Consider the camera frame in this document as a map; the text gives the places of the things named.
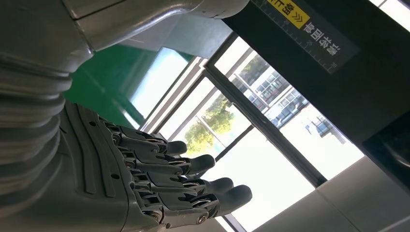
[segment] glass pane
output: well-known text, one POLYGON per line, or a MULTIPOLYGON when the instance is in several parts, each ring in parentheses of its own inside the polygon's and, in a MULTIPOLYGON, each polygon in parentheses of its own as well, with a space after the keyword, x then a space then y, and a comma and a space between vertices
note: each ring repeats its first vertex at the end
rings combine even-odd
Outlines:
POLYGON ((160 133, 169 141, 187 144, 183 157, 216 157, 249 126, 243 114, 204 78, 160 133))
POLYGON ((162 48, 132 97, 135 108, 147 117, 187 65, 178 52, 162 48))
POLYGON ((410 9, 398 0, 388 0, 380 9, 410 31, 410 9))
POLYGON ((270 66, 266 67, 266 62, 258 54, 248 51, 249 46, 248 49, 244 48, 244 43, 241 38, 237 38, 232 44, 232 47, 240 45, 243 53, 237 54, 237 57, 229 57, 230 67, 223 66, 226 73, 233 73, 227 78, 245 96, 255 92, 254 90, 265 89, 263 83, 271 76, 277 78, 264 90, 263 95, 253 101, 253 104, 327 179, 333 178, 363 157, 362 152, 280 73, 270 66), (241 80, 242 76, 245 76, 244 69, 246 69, 247 80, 251 80, 248 85, 241 80))
POLYGON ((252 200, 232 213, 248 232, 314 190, 257 129, 241 139, 201 178, 213 181, 226 176, 235 186, 247 185, 252 190, 252 200))

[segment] white wall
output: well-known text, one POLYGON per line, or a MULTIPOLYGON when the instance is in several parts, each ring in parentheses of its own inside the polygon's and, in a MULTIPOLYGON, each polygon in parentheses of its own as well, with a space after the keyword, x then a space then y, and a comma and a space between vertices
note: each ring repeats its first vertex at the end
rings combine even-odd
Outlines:
POLYGON ((410 196, 364 157, 255 231, 408 232, 410 196))

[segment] window frame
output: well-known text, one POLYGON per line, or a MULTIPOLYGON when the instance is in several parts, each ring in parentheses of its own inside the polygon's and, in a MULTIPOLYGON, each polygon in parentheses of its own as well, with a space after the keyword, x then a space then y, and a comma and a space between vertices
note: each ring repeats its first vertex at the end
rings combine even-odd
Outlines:
MULTIPOLYGON (((253 102, 260 100, 260 97, 256 97, 254 101, 250 101, 238 87, 231 82, 227 75, 222 74, 215 66, 216 62, 225 53, 225 51, 232 45, 232 43, 238 38, 236 33, 232 33, 227 40, 222 44, 218 51, 208 60, 204 65, 204 70, 200 77, 193 83, 184 96, 178 101, 178 103, 167 114, 164 120, 155 128, 154 134, 160 134, 160 130, 171 118, 171 116, 178 110, 178 108, 185 102, 188 96, 198 87, 199 83, 204 78, 209 79, 217 90, 221 92, 235 107, 250 121, 251 125, 247 127, 239 136, 237 136, 225 149, 220 152, 215 161, 218 162, 223 158, 242 138, 244 138, 252 129, 258 129, 266 138, 271 142, 288 160, 289 162, 306 178, 308 182, 312 184, 314 188, 319 187, 327 181, 327 179, 284 137, 279 129, 268 120, 268 118, 259 110, 253 102)), ((277 76, 272 73, 274 80, 279 81, 281 75, 277 76)), ((189 176, 189 178, 200 178, 204 173, 199 173, 189 176)), ((241 224, 232 215, 223 216, 224 220, 232 227, 236 232, 246 232, 241 224)))

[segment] tree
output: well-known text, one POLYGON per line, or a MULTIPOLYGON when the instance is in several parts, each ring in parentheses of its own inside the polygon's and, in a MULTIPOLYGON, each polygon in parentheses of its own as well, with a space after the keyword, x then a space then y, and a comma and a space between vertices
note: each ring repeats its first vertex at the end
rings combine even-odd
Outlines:
MULTIPOLYGON (((214 132, 228 132, 232 128, 231 122, 235 117, 233 113, 226 110, 226 108, 230 106, 231 103, 228 99, 220 94, 205 111, 202 119, 214 132)), ((214 136, 200 122, 197 122, 190 127, 185 133, 185 139, 187 141, 188 155, 202 151, 207 147, 212 146, 214 143, 214 136)))
POLYGON ((239 75, 251 86, 268 68, 269 64, 261 56, 256 55, 239 75))

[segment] metal rivet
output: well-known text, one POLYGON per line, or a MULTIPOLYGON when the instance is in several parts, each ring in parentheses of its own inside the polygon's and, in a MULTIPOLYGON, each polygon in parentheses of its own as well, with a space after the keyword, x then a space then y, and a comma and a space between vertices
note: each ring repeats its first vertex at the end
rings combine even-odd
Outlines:
POLYGON ((203 214, 202 216, 200 216, 200 217, 198 218, 198 220, 196 221, 196 224, 197 224, 197 225, 202 224, 204 221, 206 221, 206 219, 208 218, 208 216, 209 216, 209 213, 203 214))

